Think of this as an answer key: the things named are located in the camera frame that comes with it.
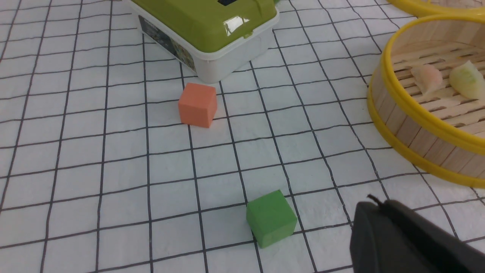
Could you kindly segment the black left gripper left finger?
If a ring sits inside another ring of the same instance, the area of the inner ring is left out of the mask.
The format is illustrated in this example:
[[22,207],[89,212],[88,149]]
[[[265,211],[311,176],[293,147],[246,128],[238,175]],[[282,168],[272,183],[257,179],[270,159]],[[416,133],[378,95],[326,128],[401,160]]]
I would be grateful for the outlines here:
[[357,203],[350,257],[355,273],[427,273],[429,262],[419,251],[419,235],[428,220],[395,200],[372,194]]

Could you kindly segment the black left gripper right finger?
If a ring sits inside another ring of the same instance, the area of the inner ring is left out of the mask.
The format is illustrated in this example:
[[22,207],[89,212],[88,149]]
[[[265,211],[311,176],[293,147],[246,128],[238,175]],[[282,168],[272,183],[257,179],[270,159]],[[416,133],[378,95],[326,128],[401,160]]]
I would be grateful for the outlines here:
[[484,253],[461,242],[398,201],[379,202],[379,210],[437,273],[483,273]]

